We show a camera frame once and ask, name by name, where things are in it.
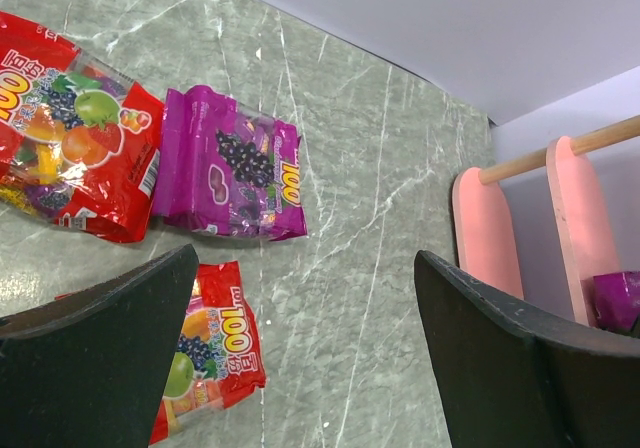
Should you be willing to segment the purple candy bag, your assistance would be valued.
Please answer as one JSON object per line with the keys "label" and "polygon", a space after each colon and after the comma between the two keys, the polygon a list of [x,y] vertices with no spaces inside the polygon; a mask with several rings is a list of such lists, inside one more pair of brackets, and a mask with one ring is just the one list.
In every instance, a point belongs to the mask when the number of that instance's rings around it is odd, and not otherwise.
{"label": "purple candy bag", "polygon": [[223,237],[307,233],[295,125],[197,85],[167,92],[152,213]]}
{"label": "purple candy bag", "polygon": [[624,271],[597,275],[593,281],[598,327],[638,338],[639,272]]}

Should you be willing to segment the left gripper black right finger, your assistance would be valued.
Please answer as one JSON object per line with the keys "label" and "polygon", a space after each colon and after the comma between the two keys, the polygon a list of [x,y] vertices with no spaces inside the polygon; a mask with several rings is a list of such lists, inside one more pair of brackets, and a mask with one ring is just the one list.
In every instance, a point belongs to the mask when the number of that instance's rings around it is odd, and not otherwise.
{"label": "left gripper black right finger", "polygon": [[638,339],[560,318],[430,251],[414,283],[453,446],[638,446]]}

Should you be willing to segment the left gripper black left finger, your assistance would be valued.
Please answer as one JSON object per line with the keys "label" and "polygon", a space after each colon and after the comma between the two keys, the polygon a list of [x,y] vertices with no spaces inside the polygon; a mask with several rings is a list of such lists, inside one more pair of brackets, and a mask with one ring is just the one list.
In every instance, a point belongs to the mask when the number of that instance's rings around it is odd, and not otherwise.
{"label": "left gripper black left finger", "polygon": [[198,265],[185,245],[2,317],[2,446],[148,446]]}

